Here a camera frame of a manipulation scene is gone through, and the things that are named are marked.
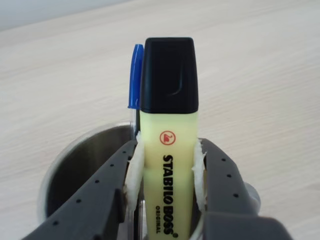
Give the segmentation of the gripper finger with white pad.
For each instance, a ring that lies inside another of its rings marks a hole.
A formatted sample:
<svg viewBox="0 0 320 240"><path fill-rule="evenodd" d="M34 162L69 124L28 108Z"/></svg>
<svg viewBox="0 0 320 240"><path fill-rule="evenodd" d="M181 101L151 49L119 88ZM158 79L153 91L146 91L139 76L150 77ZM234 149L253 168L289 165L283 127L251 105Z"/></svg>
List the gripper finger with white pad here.
<svg viewBox="0 0 320 240"><path fill-rule="evenodd" d="M200 239L290 240L282 223L259 216L259 195L247 187L235 162L208 139L200 142L207 189L206 209L194 231Z"/></svg>
<svg viewBox="0 0 320 240"><path fill-rule="evenodd" d="M143 142L96 132L67 148L47 180L44 220L29 240L143 239Z"/></svg>

